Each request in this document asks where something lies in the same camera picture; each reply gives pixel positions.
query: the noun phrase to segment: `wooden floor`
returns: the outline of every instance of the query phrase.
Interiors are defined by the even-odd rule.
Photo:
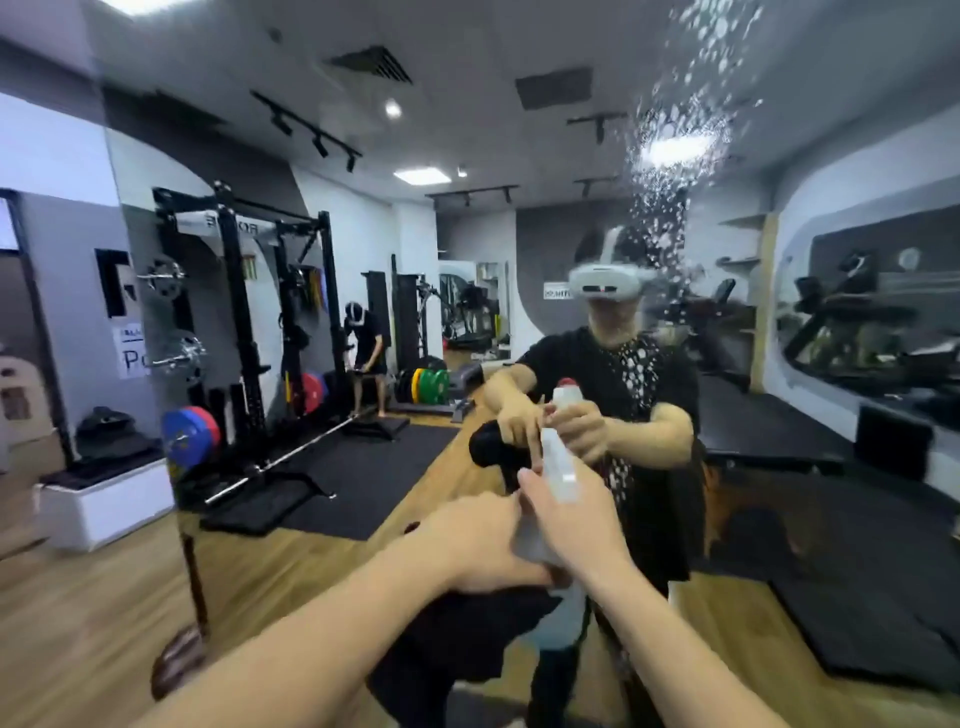
[[[365,543],[282,529],[266,539],[245,539],[200,531],[196,517],[178,514],[93,554],[56,556],[41,547],[0,561],[0,723],[119,728],[151,705],[153,659],[193,618],[178,525],[197,540],[211,650],[220,656],[363,564],[408,522],[450,498],[501,488],[496,471],[473,467],[467,452],[469,434],[488,417],[480,411],[468,419]],[[46,457],[42,449],[23,454],[29,462]],[[19,491],[13,497],[15,489],[4,488],[9,483],[0,480],[0,505],[7,496],[7,502],[12,497],[18,507],[28,508],[28,497]],[[724,503],[712,507],[721,520],[729,511]],[[29,523],[6,531],[15,536],[10,543],[33,538]],[[696,574],[676,585],[675,603],[744,683],[796,728],[960,728],[960,697],[826,676],[762,584]],[[535,662],[531,649],[515,643],[504,676],[480,690],[525,701]],[[625,725],[612,661],[595,626],[573,710],[602,725]],[[394,726],[363,689],[336,724]]]

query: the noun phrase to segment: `man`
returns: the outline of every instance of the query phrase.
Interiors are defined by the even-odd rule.
[[[356,337],[356,356],[352,366],[349,351],[344,352],[347,371],[353,379],[353,414],[360,414],[363,399],[363,380],[373,376],[376,379],[376,401],[379,406],[377,415],[387,416],[387,362],[383,351],[383,334],[376,317],[355,301],[347,304],[347,317],[344,319],[344,336]]]
[[[592,231],[577,249],[574,263],[570,290],[587,299],[589,325],[544,337],[517,364],[491,378],[486,401],[497,413],[504,442],[529,448],[535,470],[542,466],[540,428],[547,426],[604,476],[631,556],[666,595],[668,581],[688,577],[666,471],[690,459],[697,420],[696,370],[683,352],[661,348],[637,322],[644,290],[662,283],[657,249],[649,236],[624,227]],[[554,387],[567,377],[579,384],[584,402],[560,411],[538,405],[541,398],[549,402]],[[579,653],[579,644],[542,651],[528,728],[564,724]],[[634,718],[656,725],[652,703],[641,703],[632,710],[645,715]]]

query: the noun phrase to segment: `air vent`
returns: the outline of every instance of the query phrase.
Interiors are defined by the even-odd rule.
[[[593,69],[567,68],[543,76],[526,76],[514,83],[520,103],[528,111],[579,104],[593,95]]]
[[[140,96],[139,110],[150,117],[160,117],[178,126],[188,127],[200,131],[213,131],[226,123],[219,116],[214,116],[203,109],[188,104],[163,91],[155,91]]]
[[[347,53],[343,56],[327,61],[330,65],[340,66],[357,73],[370,73],[381,79],[397,81],[401,84],[412,84],[413,79],[403,70],[394,54],[382,45],[373,45],[363,51]]]

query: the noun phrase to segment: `paper sign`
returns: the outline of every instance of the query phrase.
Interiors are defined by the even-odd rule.
[[[570,295],[570,286],[567,282],[543,284],[543,299],[545,301],[569,301],[573,296]]]
[[[113,346],[117,351],[117,373],[121,379],[136,379],[150,373],[140,322],[113,327]]]

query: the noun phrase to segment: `blue weight plate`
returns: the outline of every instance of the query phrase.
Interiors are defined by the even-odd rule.
[[[213,434],[196,412],[189,409],[167,412],[160,426],[167,458],[181,468],[200,465],[213,449]]]

